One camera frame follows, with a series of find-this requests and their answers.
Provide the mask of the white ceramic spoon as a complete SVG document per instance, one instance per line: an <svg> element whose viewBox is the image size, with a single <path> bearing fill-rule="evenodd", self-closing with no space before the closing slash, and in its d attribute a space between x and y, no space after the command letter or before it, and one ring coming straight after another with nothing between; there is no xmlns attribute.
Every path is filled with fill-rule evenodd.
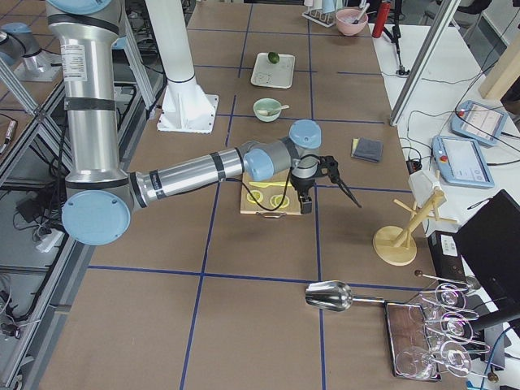
<svg viewBox="0 0 520 390"><path fill-rule="evenodd" d="M270 111L268 111L267 114L268 114L269 116L271 116L271 115L276 115L276 114L280 113L282 110L285 110L285 109L288 109L288 108L290 108L290 105L282 105L282 106L280 106L280 107L275 108L274 110L270 110Z"/></svg>

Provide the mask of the green ceramic bowl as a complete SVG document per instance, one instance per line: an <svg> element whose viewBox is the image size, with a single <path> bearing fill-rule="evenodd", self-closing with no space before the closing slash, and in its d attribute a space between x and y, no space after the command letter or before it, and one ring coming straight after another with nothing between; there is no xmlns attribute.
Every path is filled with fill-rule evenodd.
<svg viewBox="0 0 520 390"><path fill-rule="evenodd" d="M257 114L257 110L268 110L268 111L272 111L274 110L275 108L277 107L280 107L282 106L282 104L273 99L273 98L261 98L259 100L257 100L254 104L253 104L253 113L255 114L255 116L262 122L264 123L270 123L270 122L273 122L275 121L276 119L278 119L280 117L280 113L276 114L276 115L271 115L271 116L262 116L262 115L258 115Z"/></svg>

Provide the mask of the pink bowl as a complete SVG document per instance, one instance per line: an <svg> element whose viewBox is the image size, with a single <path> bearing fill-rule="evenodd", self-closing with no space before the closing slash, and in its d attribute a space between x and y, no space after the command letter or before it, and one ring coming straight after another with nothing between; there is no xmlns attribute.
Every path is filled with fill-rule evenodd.
<svg viewBox="0 0 520 390"><path fill-rule="evenodd" d="M345 8L336 12L336 27L338 31L347 36L354 36L360 33L368 23L368 16L359 16L360 10Z"/></svg>

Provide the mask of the bamboo cutting board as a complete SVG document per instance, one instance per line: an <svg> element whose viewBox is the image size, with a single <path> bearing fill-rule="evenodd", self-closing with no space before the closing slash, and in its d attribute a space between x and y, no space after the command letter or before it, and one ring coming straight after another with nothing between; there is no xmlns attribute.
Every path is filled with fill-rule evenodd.
<svg viewBox="0 0 520 390"><path fill-rule="evenodd" d="M285 181L288 178L288 170L275 174L265 182ZM297 191L293 186L288 187L269 187L256 188L249 185L250 181L259 181L253 179L247 172L242 175L242 182L248 187L251 193L242 186L240 193L240 212L242 214L256 214L267 212L267 209L274 209L280 203L281 206L275 210L276 213L286 215L300 215L300 203Z"/></svg>

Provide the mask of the yellow plastic knife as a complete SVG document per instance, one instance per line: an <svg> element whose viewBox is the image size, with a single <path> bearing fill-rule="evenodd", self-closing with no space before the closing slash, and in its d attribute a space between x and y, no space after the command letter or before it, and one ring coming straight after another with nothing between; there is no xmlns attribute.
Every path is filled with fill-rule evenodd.
<svg viewBox="0 0 520 390"><path fill-rule="evenodd" d="M285 182L285 181L277 181L277 182L250 181L249 185L256 187L256 188L261 188L261 189L265 189L265 188L269 188L269 187L285 187L285 186L291 187L292 186L290 182Z"/></svg>

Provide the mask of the metal scoop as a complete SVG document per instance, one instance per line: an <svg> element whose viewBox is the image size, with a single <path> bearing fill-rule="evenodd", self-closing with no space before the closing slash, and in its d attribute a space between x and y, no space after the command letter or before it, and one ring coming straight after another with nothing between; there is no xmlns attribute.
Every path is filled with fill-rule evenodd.
<svg viewBox="0 0 520 390"><path fill-rule="evenodd" d="M355 295L348 284L339 280L311 283L305 290L305 301L310 306L333 312L343 312L353 303L383 304L382 297Z"/></svg>

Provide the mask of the wooden mug tree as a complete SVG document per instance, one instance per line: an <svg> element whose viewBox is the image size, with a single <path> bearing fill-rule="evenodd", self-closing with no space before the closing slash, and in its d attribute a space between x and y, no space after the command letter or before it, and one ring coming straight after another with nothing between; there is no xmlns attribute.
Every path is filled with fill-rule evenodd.
<svg viewBox="0 0 520 390"><path fill-rule="evenodd" d="M382 260L399 267L409 265L415 259L417 245L412 234L425 219L457 223L456 219L440 217L439 208L447 199L440 185L439 171L416 171L409 176L409 186L414 195L412 206L398 199L393 200L410 212L407 225L382 227L374 234L372 241L375 252Z"/></svg>

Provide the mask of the white bear tray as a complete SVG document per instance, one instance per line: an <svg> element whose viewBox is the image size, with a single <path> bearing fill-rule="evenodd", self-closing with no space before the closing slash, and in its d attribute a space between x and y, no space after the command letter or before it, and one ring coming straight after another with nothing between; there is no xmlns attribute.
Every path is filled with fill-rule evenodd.
<svg viewBox="0 0 520 390"><path fill-rule="evenodd" d="M272 63L268 53L258 53L250 82L259 87L289 89L293 84L294 65L294 55L279 54L279 62Z"/></svg>

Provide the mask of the near teach pendant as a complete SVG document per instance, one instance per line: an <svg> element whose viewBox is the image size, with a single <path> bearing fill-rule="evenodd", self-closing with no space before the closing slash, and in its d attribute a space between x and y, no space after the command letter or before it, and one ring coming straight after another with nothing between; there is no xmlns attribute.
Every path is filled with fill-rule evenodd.
<svg viewBox="0 0 520 390"><path fill-rule="evenodd" d="M440 174L447 183L480 189L491 189L495 186L476 140L434 136L431 148Z"/></svg>

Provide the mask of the teach pendant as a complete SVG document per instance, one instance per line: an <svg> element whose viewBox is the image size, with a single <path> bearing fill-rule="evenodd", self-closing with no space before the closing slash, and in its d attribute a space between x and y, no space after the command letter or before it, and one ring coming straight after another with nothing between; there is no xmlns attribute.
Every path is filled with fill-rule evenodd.
<svg viewBox="0 0 520 390"><path fill-rule="evenodd" d="M440 174L447 183L480 189L491 189L495 186L476 140L434 136L431 148Z"/></svg>
<svg viewBox="0 0 520 390"><path fill-rule="evenodd" d="M476 140L480 145L496 145L506 122L506 113L480 102L463 102L451 119L451 131Z"/></svg>

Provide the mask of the wine glass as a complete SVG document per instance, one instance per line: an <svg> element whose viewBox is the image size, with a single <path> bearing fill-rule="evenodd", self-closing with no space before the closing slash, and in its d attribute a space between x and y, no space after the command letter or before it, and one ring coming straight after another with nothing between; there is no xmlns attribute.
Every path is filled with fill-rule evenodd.
<svg viewBox="0 0 520 390"><path fill-rule="evenodd" d="M410 347L397 354L396 371L408 379L430 380L436 376L436 366L425 349Z"/></svg>

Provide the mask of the far teach pendant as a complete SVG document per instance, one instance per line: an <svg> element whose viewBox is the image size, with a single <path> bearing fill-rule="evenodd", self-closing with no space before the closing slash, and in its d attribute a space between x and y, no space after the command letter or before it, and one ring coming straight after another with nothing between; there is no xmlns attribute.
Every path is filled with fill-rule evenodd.
<svg viewBox="0 0 520 390"><path fill-rule="evenodd" d="M480 102L463 102L451 119L451 131L476 140L480 145L496 145L506 122L506 113Z"/></svg>

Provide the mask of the red bottle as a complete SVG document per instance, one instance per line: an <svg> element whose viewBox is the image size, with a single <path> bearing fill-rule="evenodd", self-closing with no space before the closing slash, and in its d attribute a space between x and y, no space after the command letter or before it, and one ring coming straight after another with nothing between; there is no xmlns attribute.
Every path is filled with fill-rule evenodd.
<svg viewBox="0 0 520 390"><path fill-rule="evenodd" d="M380 38L383 34L383 30L385 28L386 21L388 19L388 15L391 9L391 2L389 0L382 0L379 4L379 9L377 11L376 20L374 23L374 27L372 29L372 37Z"/></svg>

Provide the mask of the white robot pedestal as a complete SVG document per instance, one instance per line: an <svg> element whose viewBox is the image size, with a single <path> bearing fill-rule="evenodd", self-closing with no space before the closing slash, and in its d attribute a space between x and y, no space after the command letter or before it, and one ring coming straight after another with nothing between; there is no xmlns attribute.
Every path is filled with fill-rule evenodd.
<svg viewBox="0 0 520 390"><path fill-rule="evenodd" d="M219 97L206 94L197 82L181 2L145 4L167 78L158 130L212 132Z"/></svg>

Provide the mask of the aluminium frame post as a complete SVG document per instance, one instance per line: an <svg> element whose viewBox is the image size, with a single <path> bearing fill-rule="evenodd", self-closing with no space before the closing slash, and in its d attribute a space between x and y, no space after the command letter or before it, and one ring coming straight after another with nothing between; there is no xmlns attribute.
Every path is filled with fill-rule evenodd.
<svg viewBox="0 0 520 390"><path fill-rule="evenodd" d="M405 108L408 106L414 90L416 89L418 82L421 80L430 57L437 47L445 29L449 26L450 21L454 17L460 3L460 0L443 1L441 3L439 12L434 18L433 25L430 27L429 32L426 35L426 38L418 52L418 56L411 68L410 74L398 99L396 100L395 106L392 109L389 118L389 124L391 126L397 126L400 122L401 116L404 114Z"/></svg>

